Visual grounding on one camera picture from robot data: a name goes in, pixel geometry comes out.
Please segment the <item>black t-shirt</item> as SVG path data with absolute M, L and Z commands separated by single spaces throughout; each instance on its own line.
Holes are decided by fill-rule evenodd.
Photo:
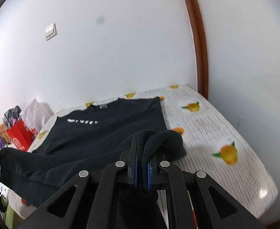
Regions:
M 116 228 L 166 228 L 158 194 L 148 189 L 148 163 L 156 152 L 171 162 L 186 151 L 181 135 L 166 128 L 158 97 L 118 99 L 57 118 L 34 152 L 1 151 L 0 180 L 39 207 L 80 171 L 98 172 L 118 161 L 133 139 L 140 189 L 121 190 Z

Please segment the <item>plaid clothes in red bag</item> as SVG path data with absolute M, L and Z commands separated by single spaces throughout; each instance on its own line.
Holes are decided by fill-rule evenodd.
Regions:
M 11 127 L 21 119 L 21 111 L 22 110 L 19 106 L 15 106 L 4 113 L 2 120 L 8 129 L 11 129 Z

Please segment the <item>red paper shopping bag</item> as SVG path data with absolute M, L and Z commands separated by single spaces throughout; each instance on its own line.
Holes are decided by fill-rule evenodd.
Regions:
M 7 134 L 18 150 L 27 152 L 38 132 L 35 128 L 29 129 L 24 121 L 20 119 L 7 130 Z

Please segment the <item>green bed sheet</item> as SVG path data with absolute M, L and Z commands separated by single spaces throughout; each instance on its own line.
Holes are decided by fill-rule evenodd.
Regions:
M 16 229 L 22 222 L 23 219 L 8 204 L 5 213 L 5 225 L 9 229 Z

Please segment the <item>white box with fruit print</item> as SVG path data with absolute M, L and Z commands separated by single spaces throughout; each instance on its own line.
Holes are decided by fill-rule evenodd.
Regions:
M 57 118 L 73 111 L 85 110 L 92 105 L 108 104 L 118 99 L 135 100 L 155 97 L 160 98 L 166 128 L 181 135 L 186 151 L 183 157 L 169 162 L 189 173 L 205 171 L 258 219 L 268 202 L 276 198 L 277 188 L 274 180 L 240 134 L 203 96 L 187 85 L 131 93 L 118 98 L 96 101 L 70 112 L 62 111 L 49 120 L 51 127 L 45 138 Z M 38 149 L 44 139 L 35 141 L 27 152 Z M 140 189 L 139 174 L 137 155 L 136 184 L 119 189 L 117 213 L 121 190 L 124 187 Z M 157 205 L 166 228 L 169 228 L 165 190 L 149 187 L 148 189 L 157 192 Z M 117 213 L 114 228 L 117 224 Z

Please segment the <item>white Miniso plastic bag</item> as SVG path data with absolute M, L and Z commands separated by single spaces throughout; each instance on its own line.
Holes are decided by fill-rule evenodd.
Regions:
M 53 116 L 53 111 L 46 102 L 38 102 L 34 98 L 28 106 L 21 111 L 21 119 L 27 128 L 37 136 L 44 125 Z

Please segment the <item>brown wooden door frame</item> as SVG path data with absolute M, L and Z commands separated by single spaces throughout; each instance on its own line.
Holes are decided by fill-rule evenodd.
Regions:
M 184 0 L 193 33 L 197 65 L 197 92 L 208 99 L 208 54 L 203 19 L 197 0 Z

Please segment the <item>white wall light switch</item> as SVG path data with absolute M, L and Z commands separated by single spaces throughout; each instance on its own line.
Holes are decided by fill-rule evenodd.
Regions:
M 55 23 L 51 24 L 50 26 L 44 29 L 44 36 L 46 41 L 52 39 L 56 35 L 57 35 L 57 29 Z

